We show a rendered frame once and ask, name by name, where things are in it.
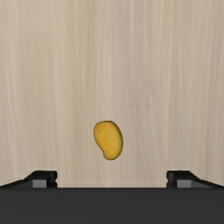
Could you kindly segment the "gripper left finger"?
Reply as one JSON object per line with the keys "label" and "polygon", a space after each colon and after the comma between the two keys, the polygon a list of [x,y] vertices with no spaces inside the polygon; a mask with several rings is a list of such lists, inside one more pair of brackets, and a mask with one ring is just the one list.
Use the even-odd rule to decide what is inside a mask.
{"label": "gripper left finger", "polygon": [[57,188],[56,171],[34,171],[24,179],[0,185],[0,188]]}

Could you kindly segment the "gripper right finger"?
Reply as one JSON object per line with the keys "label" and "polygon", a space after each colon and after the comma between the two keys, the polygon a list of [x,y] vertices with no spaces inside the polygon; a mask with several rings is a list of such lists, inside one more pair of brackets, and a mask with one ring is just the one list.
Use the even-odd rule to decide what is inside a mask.
{"label": "gripper right finger", "polygon": [[200,179],[190,171],[168,171],[166,178],[167,188],[222,188],[222,185]]}

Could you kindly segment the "yellow mango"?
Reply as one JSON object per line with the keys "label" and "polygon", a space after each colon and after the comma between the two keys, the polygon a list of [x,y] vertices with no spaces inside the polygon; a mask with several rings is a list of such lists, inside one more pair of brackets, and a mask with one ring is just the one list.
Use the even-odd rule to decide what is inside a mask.
{"label": "yellow mango", "polygon": [[117,159],[123,150],[123,135],[112,121],[98,122],[94,126],[94,140],[107,160]]}

